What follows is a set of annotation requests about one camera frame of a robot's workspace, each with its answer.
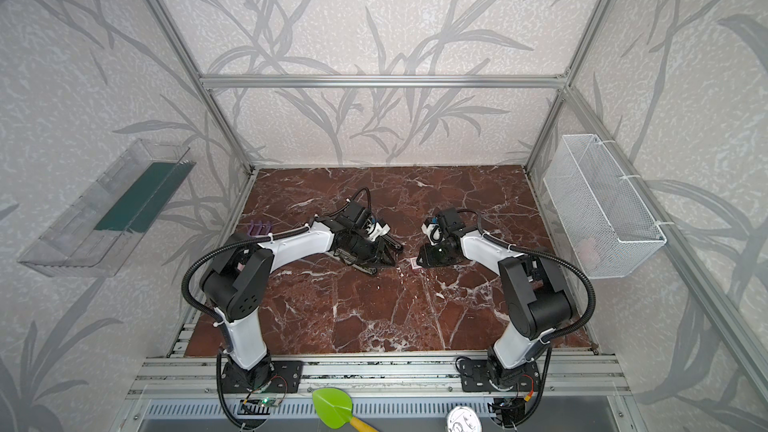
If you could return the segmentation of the clear plastic wall bin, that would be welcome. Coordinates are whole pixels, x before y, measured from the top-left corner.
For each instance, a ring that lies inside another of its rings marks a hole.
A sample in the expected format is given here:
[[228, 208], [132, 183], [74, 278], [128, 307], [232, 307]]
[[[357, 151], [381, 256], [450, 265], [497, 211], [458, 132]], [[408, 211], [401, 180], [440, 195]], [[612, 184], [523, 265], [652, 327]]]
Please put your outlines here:
[[185, 145], [135, 140], [18, 262], [47, 277], [113, 277], [196, 165]]

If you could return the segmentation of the green plastic scoop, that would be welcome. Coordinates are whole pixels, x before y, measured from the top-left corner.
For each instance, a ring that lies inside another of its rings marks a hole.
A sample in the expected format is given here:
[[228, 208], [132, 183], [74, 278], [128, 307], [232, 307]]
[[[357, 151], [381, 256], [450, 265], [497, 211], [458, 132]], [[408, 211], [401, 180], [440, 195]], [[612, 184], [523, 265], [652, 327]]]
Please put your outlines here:
[[315, 389], [312, 392], [312, 402], [320, 420], [331, 429], [340, 429], [349, 424], [357, 431], [376, 432], [374, 427], [354, 415], [352, 399], [341, 389]]

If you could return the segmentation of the white black stapler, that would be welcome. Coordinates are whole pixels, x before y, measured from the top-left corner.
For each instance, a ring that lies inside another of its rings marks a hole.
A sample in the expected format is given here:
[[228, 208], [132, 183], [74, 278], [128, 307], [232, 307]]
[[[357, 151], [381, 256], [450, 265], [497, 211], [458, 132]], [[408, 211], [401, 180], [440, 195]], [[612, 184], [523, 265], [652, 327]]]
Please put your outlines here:
[[356, 256], [354, 254], [341, 248], [337, 248], [332, 251], [329, 251], [328, 255], [346, 264], [353, 264], [356, 262]]

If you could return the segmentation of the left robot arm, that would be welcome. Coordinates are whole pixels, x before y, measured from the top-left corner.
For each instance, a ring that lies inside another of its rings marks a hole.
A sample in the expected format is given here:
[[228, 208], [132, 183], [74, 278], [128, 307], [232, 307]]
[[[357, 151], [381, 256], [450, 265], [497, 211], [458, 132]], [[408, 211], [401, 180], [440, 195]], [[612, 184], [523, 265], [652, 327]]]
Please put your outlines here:
[[245, 390], [264, 388], [274, 376], [263, 339], [259, 308], [270, 275], [311, 255], [329, 254], [368, 275], [397, 265], [403, 244], [389, 224], [353, 199], [328, 215], [316, 215], [284, 232], [250, 236], [235, 233], [224, 245], [193, 262], [181, 282], [181, 296], [222, 329], [228, 363], [218, 377]]

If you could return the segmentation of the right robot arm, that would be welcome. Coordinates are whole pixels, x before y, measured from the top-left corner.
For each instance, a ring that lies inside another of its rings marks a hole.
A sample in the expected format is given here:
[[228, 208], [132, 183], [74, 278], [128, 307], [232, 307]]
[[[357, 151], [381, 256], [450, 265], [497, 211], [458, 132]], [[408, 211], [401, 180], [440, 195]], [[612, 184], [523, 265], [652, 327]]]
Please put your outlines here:
[[521, 376], [535, 376], [536, 359], [554, 339], [586, 326], [596, 310], [596, 292], [574, 264], [492, 235], [481, 214], [468, 226], [462, 212], [439, 210], [424, 221], [427, 242], [416, 262], [429, 269], [473, 261], [499, 276], [510, 324], [488, 350], [487, 377], [492, 388], [512, 390]]

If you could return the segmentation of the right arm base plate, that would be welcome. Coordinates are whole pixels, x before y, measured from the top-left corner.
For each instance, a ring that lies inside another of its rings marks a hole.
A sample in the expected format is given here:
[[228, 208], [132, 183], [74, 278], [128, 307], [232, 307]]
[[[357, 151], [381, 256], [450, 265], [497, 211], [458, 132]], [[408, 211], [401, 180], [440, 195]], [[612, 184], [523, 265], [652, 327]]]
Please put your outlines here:
[[511, 392], [531, 395], [540, 388], [540, 373], [535, 362], [505, 369], [490, 359], [459, 356], [454, 366], [464, 392]]

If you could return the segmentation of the aluminium front rail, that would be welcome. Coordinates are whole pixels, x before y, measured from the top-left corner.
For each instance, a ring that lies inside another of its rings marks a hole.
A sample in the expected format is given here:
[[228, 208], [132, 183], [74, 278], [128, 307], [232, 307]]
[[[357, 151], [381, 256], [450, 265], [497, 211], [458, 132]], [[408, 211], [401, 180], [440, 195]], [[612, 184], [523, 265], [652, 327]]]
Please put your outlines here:
[[[320, 388], [335, 387], [352, 397], [458, 398], [472, 387], [476, 396], [501, 397], [484, 369], [482, 351], [316, 354], [299, 357], [300, 370], [284, 368], [265, 396], [308, 398]], [[613, 396], [631, 392], [618, 359], [587, 349], [557, 349], [551, 361], [538, 363], [548, 374], [536, 391], [546, 396]], [[127, 396], [130, 399], [213, 399], [216, 369], [212, 358], [146, 360]]]

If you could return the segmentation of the purple plastic tool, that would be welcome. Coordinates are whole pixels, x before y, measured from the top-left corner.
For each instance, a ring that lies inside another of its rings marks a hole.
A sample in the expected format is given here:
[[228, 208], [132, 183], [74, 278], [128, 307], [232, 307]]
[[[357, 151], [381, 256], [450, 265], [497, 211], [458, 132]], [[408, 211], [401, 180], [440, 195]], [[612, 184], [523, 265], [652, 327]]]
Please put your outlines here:
[[249, 237], [268, 235], [272, 232], [272, 227], [273, 225], [270, 221], [251, 221], [247, 226], [246, 233]]

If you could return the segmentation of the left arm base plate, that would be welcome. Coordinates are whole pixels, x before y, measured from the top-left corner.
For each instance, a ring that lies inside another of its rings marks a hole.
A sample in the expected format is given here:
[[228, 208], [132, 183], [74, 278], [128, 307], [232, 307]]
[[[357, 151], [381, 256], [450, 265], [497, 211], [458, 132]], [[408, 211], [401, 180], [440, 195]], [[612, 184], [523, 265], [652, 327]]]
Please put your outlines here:
[[302, 361], [262, 361], [247, 371], [227, 361], [223, 366], [220, 390], [224, 394], [251, 391], [294, 394], [299, 389], [303, 366]]

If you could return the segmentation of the pink object in basket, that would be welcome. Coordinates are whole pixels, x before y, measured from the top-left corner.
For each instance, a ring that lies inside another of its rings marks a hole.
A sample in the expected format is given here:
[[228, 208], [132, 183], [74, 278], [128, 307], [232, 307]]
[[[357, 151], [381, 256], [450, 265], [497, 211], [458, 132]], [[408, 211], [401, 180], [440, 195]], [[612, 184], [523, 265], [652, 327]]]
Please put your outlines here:
[[598, 244], [594, 237], [581, 240], [575, 252], [584, 270], [594, 269], [601, 261]]

